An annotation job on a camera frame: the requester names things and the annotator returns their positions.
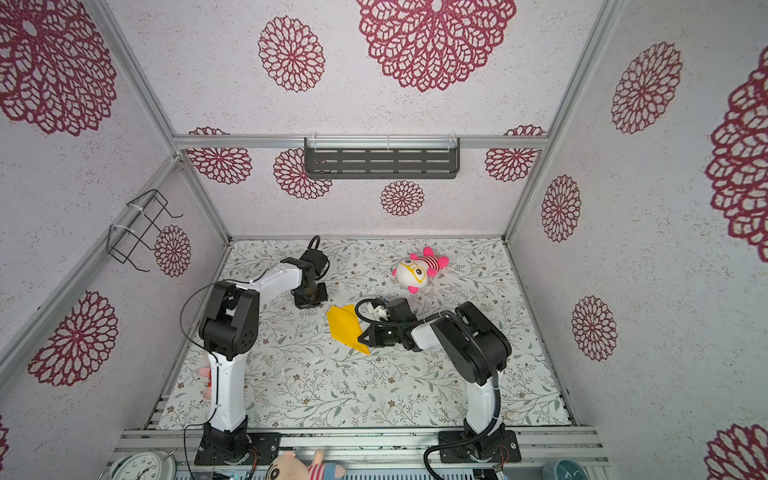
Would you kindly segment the yellow square paper sheet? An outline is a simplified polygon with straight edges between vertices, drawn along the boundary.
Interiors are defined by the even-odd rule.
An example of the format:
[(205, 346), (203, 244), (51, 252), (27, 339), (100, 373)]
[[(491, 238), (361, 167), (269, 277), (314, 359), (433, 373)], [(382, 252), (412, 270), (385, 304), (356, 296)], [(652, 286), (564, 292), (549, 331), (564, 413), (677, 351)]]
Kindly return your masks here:
[(363, 330), (355, 313), (354, 305), (331, 306), (327, 318), (330, 335), (333, 339), (364, 355), (370, 354), (369, 347), (358, 340), (359, 336), (363, 334)]

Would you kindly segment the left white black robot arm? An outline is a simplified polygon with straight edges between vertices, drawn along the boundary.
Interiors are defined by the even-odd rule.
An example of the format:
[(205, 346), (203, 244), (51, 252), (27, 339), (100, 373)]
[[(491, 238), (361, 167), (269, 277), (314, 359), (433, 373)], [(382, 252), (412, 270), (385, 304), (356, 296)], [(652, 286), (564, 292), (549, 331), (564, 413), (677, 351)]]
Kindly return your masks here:
[(325, 261), (317, 266), (286, 258), (254, 280), (227, 279), (212, 285), (198, 327), (211, 369), (212, 412), (206, 422), (211, 429), (233, 432), (247, 424), (245, 364), (258, 338), (261, 309), (287, 293), (299, 309), (321, 306), (328, 300), (321, 281), (328, 269)]

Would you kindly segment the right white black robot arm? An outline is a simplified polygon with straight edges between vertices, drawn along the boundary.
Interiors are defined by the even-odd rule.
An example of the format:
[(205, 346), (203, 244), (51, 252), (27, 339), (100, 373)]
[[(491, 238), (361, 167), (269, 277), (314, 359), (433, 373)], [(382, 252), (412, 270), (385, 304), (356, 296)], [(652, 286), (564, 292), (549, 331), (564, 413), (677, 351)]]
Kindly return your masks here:
[(473, 303), (419, 318), (404, 298), (368, 298), (355, 304), (354, 314), (367, 325), (358, 337), (365, 346), (400, 345), (412, 352), (444, 352), (466, 384), (467, 437), (488, 437), (500, 428), (500, 380), (512, 348), (503, 332)]

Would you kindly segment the pink white plush toy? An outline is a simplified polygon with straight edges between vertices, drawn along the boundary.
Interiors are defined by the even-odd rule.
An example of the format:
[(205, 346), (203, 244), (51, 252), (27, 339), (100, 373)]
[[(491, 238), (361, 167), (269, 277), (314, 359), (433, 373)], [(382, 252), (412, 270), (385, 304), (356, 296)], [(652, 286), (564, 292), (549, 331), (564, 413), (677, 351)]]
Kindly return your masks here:
[(411, 253), (398, 262), (391, 276), (409, 293), (417, 294), (449, 264), (447, 256), (436, 254), (431, 247), (425, 247), (421, 253)]

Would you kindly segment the pink doll red dotted dress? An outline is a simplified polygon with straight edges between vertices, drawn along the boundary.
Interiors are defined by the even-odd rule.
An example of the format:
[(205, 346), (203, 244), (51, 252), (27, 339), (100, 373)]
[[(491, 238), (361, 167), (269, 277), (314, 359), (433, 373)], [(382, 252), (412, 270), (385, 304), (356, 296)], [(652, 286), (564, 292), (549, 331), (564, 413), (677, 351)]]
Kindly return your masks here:
[(205, 383), (205, 390), (203, 391), (203, 398), (210, 400), (212, 397), (212, 373), (210, 367), (202, 367), (197, 372), (198, 377)]

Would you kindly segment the pig plush striped shirt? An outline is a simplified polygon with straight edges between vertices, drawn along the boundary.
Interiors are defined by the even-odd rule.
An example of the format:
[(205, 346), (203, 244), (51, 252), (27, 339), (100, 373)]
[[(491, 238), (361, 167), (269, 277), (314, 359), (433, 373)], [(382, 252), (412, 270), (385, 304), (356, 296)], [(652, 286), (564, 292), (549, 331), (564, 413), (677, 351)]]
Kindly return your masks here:
[(265, 480), (339, 480), (346, 477), (346, 469), (337, 463), (325, 461), (325, 451), (316, 450), (310, 464), (305, 464), (294, 452), (278, 455), (270, 464)]

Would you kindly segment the teal round clock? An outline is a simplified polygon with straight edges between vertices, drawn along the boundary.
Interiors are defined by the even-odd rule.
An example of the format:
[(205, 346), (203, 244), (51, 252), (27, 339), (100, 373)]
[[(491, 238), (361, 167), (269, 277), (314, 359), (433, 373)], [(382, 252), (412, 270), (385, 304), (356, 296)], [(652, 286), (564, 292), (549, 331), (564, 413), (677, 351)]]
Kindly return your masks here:
[(584, 466), (572, 459), (560, 459), (548, 462), (542, 467), (543, 480), (588, 480)]

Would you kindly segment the white analog alarm clock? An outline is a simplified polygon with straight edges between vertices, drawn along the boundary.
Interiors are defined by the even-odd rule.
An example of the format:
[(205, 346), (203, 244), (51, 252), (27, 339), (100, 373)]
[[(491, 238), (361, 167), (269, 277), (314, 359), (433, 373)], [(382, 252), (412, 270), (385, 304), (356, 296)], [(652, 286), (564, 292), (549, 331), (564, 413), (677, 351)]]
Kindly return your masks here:
[(146, 451), (122, 458), (111, 467), (112, 480), (174, 480), (176, 463), (171, 454)]

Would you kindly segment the dark grey wall shelf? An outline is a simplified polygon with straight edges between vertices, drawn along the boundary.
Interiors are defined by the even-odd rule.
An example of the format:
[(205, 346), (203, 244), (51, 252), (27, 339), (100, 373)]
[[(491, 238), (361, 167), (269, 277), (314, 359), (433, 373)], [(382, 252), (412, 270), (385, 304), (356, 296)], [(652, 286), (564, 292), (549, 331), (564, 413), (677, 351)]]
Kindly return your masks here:
[(441, 180), (460, 170), (460, 140), (434, 146), (386, 139), (351, 143), (304, 140), (304, 168), (314, 180)]

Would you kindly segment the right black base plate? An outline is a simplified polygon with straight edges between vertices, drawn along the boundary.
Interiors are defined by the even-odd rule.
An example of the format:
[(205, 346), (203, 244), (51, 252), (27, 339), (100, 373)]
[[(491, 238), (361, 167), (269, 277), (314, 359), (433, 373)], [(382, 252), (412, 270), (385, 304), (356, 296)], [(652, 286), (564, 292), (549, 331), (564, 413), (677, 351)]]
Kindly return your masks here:
[(519, 463), (522, 460), (517, 437), (511, 430), (499, 428), (489, 437), (472, 443), (445, 448), (466, 437), (463, 431), (441, 431), (438, 433), (440, 460), (446, 464), (459, 463)]

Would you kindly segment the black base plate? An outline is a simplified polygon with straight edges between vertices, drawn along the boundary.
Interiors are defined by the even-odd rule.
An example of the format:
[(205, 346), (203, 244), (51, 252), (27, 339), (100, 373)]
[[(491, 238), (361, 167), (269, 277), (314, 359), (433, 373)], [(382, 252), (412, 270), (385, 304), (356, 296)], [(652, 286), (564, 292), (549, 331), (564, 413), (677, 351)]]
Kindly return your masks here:
[(267, 433), (223, 433), (218, 430), (203, 434), (194, 464), (215, 465), (269, 465), (279, 453), (281, 435)]
[(522, 460), (517, 437), (511, 430), (499, 428), (489, 437), (472, 443), (445, 448), (466, 437), (463, 431), (441, 431), (438, 433), (440, 460), (446, 464), (459, 463), (519, 463)]

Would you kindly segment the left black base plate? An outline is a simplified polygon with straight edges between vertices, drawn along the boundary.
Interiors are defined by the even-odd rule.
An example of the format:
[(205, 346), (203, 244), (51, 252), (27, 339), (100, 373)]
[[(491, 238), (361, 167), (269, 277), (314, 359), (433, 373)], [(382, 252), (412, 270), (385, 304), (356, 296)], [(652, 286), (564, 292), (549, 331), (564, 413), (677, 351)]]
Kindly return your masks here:
[(203, 434), (194, 464), (215, 465), (269, 465), (279, 453), (281, 435), (267, 433), (223, 433), (218, 430)]

